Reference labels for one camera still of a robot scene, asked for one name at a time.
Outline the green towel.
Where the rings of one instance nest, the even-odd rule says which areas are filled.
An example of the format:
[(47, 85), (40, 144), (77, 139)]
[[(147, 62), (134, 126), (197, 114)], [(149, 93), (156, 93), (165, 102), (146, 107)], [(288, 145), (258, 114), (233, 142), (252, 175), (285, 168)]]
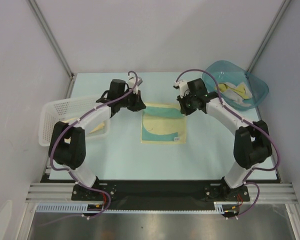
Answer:
[(172, 103), (146, 103), (142, 111), (142, 144), (178, 145), (187, 140), (187, 117)]

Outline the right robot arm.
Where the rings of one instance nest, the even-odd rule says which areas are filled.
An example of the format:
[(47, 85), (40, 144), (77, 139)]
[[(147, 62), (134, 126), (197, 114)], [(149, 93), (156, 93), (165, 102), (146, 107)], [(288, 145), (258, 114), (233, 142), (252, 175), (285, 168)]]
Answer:
[(173, 87), (179, 90), (177, 101), (183, 115), (188, 116), (197, 110), (202, 111), (218, 120), (233, 134), (235, 162), (223, 177), (226, 185), (220, 188), (221, 197), (226, 201), (232, 201), (238, 196), (238, 188), (246, 182), (253, 168), (272, 155), (267, 124), (262, 120), (247, 121), (217, 92), (208, 92), (201, 78), (191, 81), (179, 79)]

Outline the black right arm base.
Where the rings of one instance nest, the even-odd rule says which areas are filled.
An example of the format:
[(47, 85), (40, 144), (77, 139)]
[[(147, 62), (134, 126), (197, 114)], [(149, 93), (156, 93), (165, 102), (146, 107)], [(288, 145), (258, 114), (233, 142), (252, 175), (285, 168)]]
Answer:
[(245, 185), (231, 188), (222, 177), (218, 181), (209, 181), (204, 186), (204, 197), (207, 202), (249, 202), (250, 195)]

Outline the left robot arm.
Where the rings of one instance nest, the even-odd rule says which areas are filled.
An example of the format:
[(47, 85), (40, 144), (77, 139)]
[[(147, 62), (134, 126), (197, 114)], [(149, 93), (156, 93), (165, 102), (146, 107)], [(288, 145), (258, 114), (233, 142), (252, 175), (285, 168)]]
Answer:
[(122, 108), (131, 112), (144, 110), (146, 105), (139, 90), (142, 82), (138, 76), (128, 81), (113, 79), (92, 109), (73, 123), (58, 121), (54, 125), (48, 150), (51, 167), (55, 171), (67, 171), (83, 187), (82, 194), (89, 200), (99, 197), (100, 187), (98, 177), (85, 164), (86, 136)]

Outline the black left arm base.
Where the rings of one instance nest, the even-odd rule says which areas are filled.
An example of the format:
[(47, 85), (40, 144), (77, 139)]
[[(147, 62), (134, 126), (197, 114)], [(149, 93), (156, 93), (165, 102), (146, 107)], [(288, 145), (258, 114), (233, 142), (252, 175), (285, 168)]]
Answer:
[(96, 180), (91, 188), (86, 188), (82, 184), (75, 184), (72, 189), (71, 200), (72, 201), (108, 201), (113, 199), (117, 192), (117, 186), (114, 183), (102, 182), (99, 179)]

